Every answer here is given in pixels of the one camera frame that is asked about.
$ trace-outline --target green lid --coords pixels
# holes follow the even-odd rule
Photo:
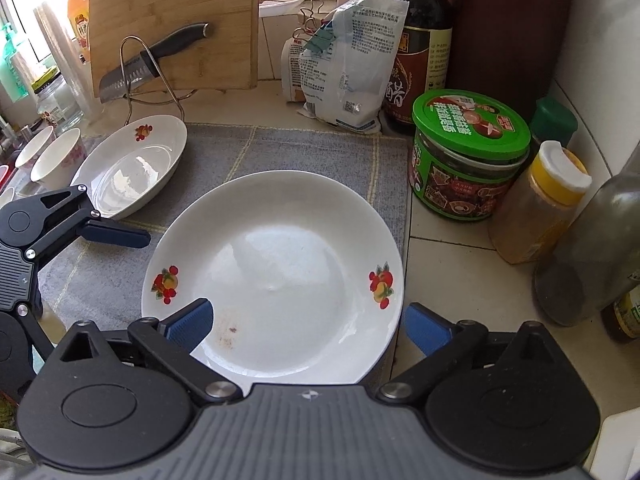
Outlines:
[[[578,129],[578,119],[571,110],[552,97],[538,99],[536,104],[538,107],[529,125],[531,135],[540,142],[557,140],[566,148],[571,136]]]
[[[438,144],[485,160],[518,158],[531,135],[522,117],[500,101],[464,90],[430,90],[414,101],[414,123]]]

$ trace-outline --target green bottle cap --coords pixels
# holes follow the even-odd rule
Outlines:
[[[566,148],[571,136],[578,129],[578,120],[567,107],[552,97],[546,96],[536,101],[538,107],[529,129],[538,142],[557,140]]]

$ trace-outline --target knife handle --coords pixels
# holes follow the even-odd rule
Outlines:
[[[202,40],[207,37],[209,32],[209,23],[191,23],[191,25],[185,25],[178,30],[173,31],[166,38],[154,43],[149,47],[151,54],[156,61],[161,57],[172,56],[178,52],[183,51],[195,41]],[[146,66],[151,70],[154,77],[158,77],[159,74],[156,71],[153,62],[149,59],[149,54],[146,50],[140,52],[140,56],[145,61]]]

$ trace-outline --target kitchen counter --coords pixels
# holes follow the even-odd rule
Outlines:
[[[300,104],[285,104],[280,94],[279,81],[261,81],[250,91],[199,91],[183,102],[186,121],[333,129],[298,114]],[[175,105],[134,103],[132,120],[159,113],[178,114]],[[111,103],[103,117],[83,131],[89,135],[114,131],[126,115],[126,101]],[[475,319],[496,332],[515,332],[529,319],[545,321],[532,303],[532,265],[505,263],[492,248],[485,222],[449,221],[413,196],[408,207],[404,304],[419,301],[453,322]],[[603,419],[640,406],[640,340],[628,345],[613,342],[600,317],[573,328],[545,324],[589,387]],[[422,353],[400,330],[392,375],[421,358]]]

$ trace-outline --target kitchen knife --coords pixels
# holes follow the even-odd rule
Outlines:
[[[207,37],[210,33],[209,23],[192,23],[183,28],[175,30],[163,40],[158,41],[149,47],[151,54],[156,58],[156,62],[161,57],[172,56],[187,48],[191,43]],[[124,72],[131,81],[130,89],[139,87],[147,81],[159,76],[153,62],[149,58],[146,50],[124,63]],[[119,97],[123,97],[127,92],[125,82],[122,79],[121,67],[114,68],[109,73],[102,76],[98,95],[100,102],[105,103]]]

